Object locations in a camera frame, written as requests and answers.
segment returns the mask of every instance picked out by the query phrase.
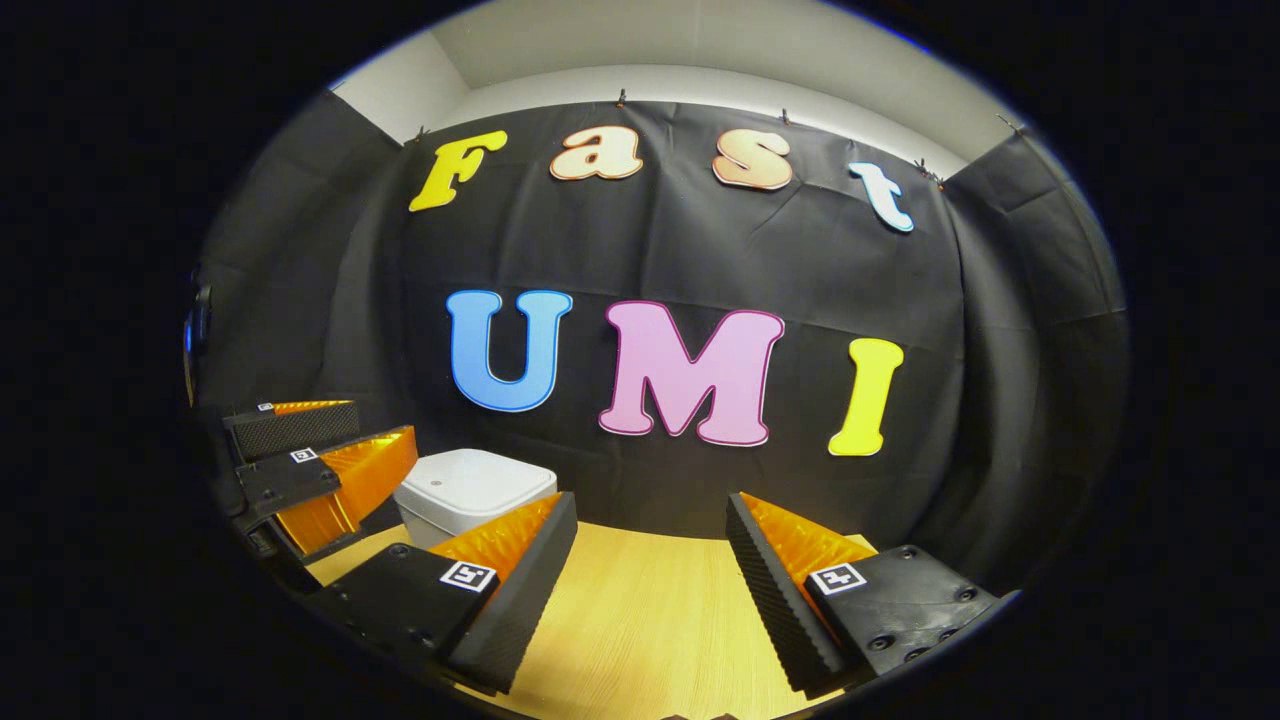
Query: letter f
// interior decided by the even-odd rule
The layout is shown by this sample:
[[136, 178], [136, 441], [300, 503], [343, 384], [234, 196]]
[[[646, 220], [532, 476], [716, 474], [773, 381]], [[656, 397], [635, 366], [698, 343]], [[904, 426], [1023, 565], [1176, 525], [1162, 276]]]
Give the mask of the letter f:
[[422, 192], [419, 192], [417, 197], [408, 204], [408, 211], [416, 213], [452, 202], [458, 195], [458, 191], [451, 187], [453, 184], [453, 176], [458, 177], [460, 183], [467, 182], [480, 169], [480, 160], [484, 159], [484, 151], [499, 150], [504, 145], [507, 145], [507, 133], [499, 129], [477, 135], [476, 137], [445, 142], [436, 147], [431, 174], [426, 177]]

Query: white container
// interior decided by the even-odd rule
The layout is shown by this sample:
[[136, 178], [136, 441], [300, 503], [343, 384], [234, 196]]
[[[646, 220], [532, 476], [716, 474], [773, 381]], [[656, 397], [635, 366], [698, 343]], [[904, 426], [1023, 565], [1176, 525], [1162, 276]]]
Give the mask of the white container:
[[394, 497], [412, 544], [429, 550], [554, 493], [545, 468], [463, 448], [419, 457]]

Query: black curtain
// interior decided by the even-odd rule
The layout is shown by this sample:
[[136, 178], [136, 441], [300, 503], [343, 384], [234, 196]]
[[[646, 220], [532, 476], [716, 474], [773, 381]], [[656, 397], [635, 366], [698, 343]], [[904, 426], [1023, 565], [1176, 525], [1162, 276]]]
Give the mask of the black curtain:
[[[621, 124], [644, 168], [562, 182], [548, 165], [579, 129]], [[721, 184], [717, 137], [782, 135], [795, 179]], [[502, 129], [507, 146], [407, 210], [440, 145]], [[851, 161], [901, 186], [906, 234], [872, 210]], [[1128, 373], [1123, 291], [1079, 190], [1028, 135], [943, 187], [876, 147], [754, 113], [669, 102], [538, 108], [430, 133], [404, 149], [326, 95], [284, 131], [205, 251], [215, 324], [201, 404], [352, 397], [369, 427], [412, 423], [420, 454], [479, 447], [553, 469], [582, 520], [723, 537], [746, 491], [877, 546], [916, 542], [993, 592], [1018, 587], [1101, 475]], [[503, 297], [490, 366], [524, 372], [520, 292], [573, 297], [541, 406], [494, 413], [451, 377], [458, 290]], [[769, 441], [723, 447], [658, 421], [603, 430], [620, 300], [667, 305], [691, 354], [736, 309], [786, 323], [765, 389]], [[833, 457], [854, 379], [849, 342], [900, 345], [870, 457]], [[705, 418], [709, 405], [695, 414]], [[652, 397], [646, 413], [658, 420]]]
[[324, 92], [244, 173], [200, 255], [214, 310], [197, 405], [323, 398], [339, 266], [371, 182], [399, 150]]

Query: blue letter u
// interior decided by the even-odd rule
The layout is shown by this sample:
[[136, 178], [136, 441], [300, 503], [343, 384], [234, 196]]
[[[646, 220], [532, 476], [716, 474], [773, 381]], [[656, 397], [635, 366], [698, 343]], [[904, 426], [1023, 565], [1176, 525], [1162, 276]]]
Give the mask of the blue letter u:
[[556, 388], [556, 350], [561, 315], [573, 307], [563, 292], [534, 290], [516, 299], [529, 322], [525, 377], [499, 380], [489, 370], [489, 319], [502, 297], [485, 290], [454, 292], [444, 302], [453, 316], [453, 382], [467, 400], [489, 410], [524, 413], [541, 405]]

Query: letter m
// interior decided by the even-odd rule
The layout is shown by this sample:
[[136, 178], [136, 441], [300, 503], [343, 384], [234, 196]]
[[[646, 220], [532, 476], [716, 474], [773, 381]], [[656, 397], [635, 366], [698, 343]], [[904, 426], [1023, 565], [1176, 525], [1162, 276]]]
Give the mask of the letter m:
[[736, 310], [724, 315], [707, 347], [690, 360], [671, 311], [657, 302], [617, 302], [605, 311], [618, 329], [618, 374], [613, 405], [600, 413], [611, 433], [643, 436], [653, 429], [644, 411], [645, 387], [672, 437], [712, 395], [708, 418], [698, 437], [716, 445], [753, 446], [769, 438], [764, 427], [764, 379], [773, 343], [786, 325], [768, 313]]

